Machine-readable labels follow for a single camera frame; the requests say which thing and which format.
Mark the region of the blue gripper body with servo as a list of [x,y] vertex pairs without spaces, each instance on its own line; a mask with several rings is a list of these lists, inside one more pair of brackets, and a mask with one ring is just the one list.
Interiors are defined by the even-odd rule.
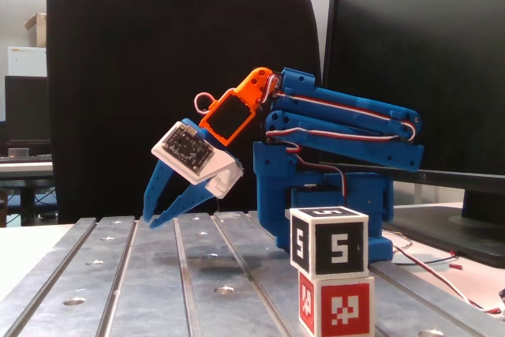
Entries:
[[183,118],[181,122],[184,125],[181,137],[181,159],[184,162],[209,162],[218,151],[224,152],[226,157],[234,161],[237,160],[208,130],[199,127],[188,118]]

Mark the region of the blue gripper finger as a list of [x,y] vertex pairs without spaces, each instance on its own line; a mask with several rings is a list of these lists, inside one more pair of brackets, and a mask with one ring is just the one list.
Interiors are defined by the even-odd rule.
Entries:
[[143,219],[146,223],[150,223],[158,205],[159,198],[164,192],[168,184],[173,169],[166,165],[162,160],[159,160],[152,172],[151,179],[144,192],[144,208]]
[[149,224],[149,227],[151,229],[160,227],[164,223],[170,222],[173,218],[190,211],[214,197],[215,195],[206,188],[205,182],[198,185],[190,185],[182,195],[174,200],[170,207]]

